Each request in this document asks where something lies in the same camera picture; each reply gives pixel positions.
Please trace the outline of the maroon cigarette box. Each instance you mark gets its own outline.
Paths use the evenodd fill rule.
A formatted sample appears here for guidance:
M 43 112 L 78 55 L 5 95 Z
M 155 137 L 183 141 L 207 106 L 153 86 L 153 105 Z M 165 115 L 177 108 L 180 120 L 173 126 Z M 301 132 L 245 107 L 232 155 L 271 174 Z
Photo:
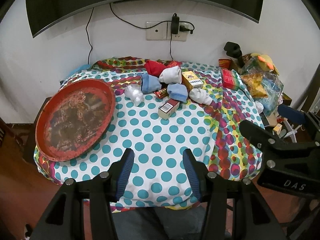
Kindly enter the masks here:
M 160 118 L 168 120 L 173 113 L 175 113 L 180 106 L 180 102 L 174 99 L 169 99 L 158 108 L 158 115 Z

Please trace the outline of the white sock front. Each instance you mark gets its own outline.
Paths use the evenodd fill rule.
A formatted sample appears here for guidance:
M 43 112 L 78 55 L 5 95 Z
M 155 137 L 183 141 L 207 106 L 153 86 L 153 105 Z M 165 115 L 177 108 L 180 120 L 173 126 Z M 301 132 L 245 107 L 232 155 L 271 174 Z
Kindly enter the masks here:
M 210 105 L 213 99 L 208 92 L 201 88 L 194 88 L 189 92 L 189 97 L 198 104 Z

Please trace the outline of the white sock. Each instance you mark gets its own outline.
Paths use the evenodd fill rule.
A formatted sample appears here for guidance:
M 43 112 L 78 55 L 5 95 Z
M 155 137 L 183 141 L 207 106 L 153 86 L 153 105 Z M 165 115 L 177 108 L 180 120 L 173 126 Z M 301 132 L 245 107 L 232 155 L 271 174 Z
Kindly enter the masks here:
M 161 83 L 171 84 L 171 83 L 182 83 L 182 74 L 179 66 L 174 66 L 171 68 L 164 69 L 160 76 L 159 81 Z
M 189 92 L 189 97 L 198 104 L 210 105 L 213 99 L 208 92 L 201 88 L 194 88 Z

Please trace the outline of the light blue sock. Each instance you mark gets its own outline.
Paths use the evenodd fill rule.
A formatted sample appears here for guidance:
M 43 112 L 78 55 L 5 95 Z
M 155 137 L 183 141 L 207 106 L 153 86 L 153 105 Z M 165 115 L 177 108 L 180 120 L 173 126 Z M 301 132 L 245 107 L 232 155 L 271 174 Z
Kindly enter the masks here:
M 162 85 L 158 77 L 149 75 L 148 73 L 141 75 L 141 91 L 143 94 L 159 91 L 161 87 Z
M 180 102 L 186 102 L 188 98 L 188 91 L 185 85 L 172 83 L 167 86 L 167 93 L 171 99 Z

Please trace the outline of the clear plastic sock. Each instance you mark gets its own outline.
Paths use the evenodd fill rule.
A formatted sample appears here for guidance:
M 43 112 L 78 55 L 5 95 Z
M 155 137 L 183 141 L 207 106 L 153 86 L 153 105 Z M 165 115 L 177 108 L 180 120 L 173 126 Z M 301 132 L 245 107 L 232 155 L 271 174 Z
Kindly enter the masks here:
M 140 86 L 137 84 L 128 85 L 124 89 L 124 94 L 135 106 L 139 106 L 144 102 L 144 94 L 142 93 Z

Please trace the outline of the red candy wrapper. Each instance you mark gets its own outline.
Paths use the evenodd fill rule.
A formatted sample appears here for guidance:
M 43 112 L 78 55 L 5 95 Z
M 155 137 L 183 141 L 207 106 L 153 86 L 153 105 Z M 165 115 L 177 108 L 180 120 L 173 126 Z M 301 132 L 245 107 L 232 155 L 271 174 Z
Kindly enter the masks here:
M 167 88 L 163 88 L 161 90 L 155 91 L 154 94 L 158 99 L 163 99 L 169 95 L 167 92 Z

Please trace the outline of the yellow medicine box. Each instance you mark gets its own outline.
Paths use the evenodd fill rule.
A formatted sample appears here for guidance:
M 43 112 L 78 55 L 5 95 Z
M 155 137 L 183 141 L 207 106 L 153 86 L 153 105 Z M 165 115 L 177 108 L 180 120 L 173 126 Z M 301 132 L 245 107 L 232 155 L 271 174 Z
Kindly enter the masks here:
M 202 89 L 203 87 L 203 81 L 197 77 L 193 71 L 182 72 L 182 83 L 187 88 L 187 91 L 191 91 L 195 88 Z

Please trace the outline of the red sock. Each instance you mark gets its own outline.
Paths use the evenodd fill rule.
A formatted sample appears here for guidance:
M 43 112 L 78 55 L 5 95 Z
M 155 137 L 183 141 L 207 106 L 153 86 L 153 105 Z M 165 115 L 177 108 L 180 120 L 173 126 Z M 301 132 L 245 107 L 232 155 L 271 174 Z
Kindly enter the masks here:
M 149 75 L 159 77 L 167 67 L 160 62 L 147 60 L 144 64 L 144 68 Z
M 165 66 L 166 68 L 172 68 L 172 67 L 180 67 L 181 66 L 181 62 L 180 61 L 170 61 L 169 63 L 166 63 Z

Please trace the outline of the polka dot tablecloth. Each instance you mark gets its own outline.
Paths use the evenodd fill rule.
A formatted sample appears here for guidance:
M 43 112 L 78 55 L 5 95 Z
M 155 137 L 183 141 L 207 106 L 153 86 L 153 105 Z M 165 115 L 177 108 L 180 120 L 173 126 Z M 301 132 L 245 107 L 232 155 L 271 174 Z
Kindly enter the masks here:
M 89 180 L 108 170 L 126 148 L 131 148 L 135 153 L 132 171 L 124 195 L 111 205 L 113 212 L 135 207 L 179 210 L 196 206 L 182 161 L 185 149 L 190 149 L 208 170 L 229 180 L 253 178 L 259 173 L 262 153 L 239 131 L 242 120 L 263 124 L 244 85 L 237 91 L 224 88 L 219 67 L 184 62 L 182 70 L 191 70 L 202 80 L 212 103 L 206 106 L 188 100 L 168 119 L 162 119 L 158 109 L 164 99 L 151 93 L 135 106 L 124 95 L 126 85 L 140 82 L 144 64 L 144 59 L 134 57 L 110 58 L 65 79 L 64 86 L 84 79 L 108 83 L 116 95 L 114 115 L 101 141 L 77 158 L 54 162 L 35 150 L 40 173 L 58 185 L 68 178 Z

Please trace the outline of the pile of snack bags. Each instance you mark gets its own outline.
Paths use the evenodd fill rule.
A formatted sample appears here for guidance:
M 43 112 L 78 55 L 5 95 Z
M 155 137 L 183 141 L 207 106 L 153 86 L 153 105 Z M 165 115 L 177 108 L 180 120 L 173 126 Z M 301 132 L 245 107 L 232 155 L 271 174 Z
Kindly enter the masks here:
M 240 77 L 252 98 L 263 105 L 263 113 L 270 116 L 277 109 L 284 88 L 278 69 L 266 54 L 246 54 L 242 59 L 245 64 Z

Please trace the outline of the red green box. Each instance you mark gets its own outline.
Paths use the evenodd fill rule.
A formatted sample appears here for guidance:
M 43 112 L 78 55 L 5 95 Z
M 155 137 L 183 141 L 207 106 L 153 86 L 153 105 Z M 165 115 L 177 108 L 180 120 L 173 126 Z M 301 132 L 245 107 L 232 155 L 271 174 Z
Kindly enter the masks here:
M 222 76 L 222 85 L 224 88 L 228 88 L 234 91 L 237 91 L 240 88 L 239 80 L 237 79 L 236 75 L 226 69 L 221 69 L 221 76 Z

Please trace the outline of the round red tray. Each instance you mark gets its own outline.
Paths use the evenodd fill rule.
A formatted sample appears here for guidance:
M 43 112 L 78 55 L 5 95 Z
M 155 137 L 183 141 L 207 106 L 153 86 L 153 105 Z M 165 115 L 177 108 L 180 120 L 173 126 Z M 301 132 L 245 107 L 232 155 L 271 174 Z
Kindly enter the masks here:
M 106 132 L 114 113 L 114 90 L 103 80 L 72 82 L 44 106 L 36 125 L 40 153 L 67 161 L 88 152 Z

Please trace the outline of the black power adapter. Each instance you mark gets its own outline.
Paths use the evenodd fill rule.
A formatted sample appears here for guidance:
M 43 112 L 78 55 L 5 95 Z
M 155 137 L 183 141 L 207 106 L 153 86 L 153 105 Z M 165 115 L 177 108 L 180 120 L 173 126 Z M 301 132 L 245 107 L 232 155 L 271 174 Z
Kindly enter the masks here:
M 176 13 L 173 14 L 171 18 L 170 32 L 172 35 L 177 35 L 180 26 L 180 18 Z

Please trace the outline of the black clamp mount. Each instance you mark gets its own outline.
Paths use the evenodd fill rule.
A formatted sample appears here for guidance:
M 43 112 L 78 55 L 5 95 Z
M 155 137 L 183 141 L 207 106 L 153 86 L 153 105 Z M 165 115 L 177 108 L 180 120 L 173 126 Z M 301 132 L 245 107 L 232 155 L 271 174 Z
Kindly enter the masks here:
M 237 43 L 228 41 L 225 44 L 223 49 L 226 52 L 227 56 L 234 58 L 234 59 L 237 59 L 240 68 L 242 68 L 245 65 L 243 58 L 242 58 L 241 48 Z

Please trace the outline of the white wall socket plate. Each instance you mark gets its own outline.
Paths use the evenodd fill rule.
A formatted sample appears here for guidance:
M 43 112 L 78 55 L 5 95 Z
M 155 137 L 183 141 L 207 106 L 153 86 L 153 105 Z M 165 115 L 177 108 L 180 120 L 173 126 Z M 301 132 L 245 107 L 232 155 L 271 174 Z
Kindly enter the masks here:
M 180 41 L 185 42 L 188 38 L 189 32 L 178 32 L 178 34 L 170 34 L 170 22 L 156 23 L 156 22 L 146 22 L 146 40 L 147 41 Z

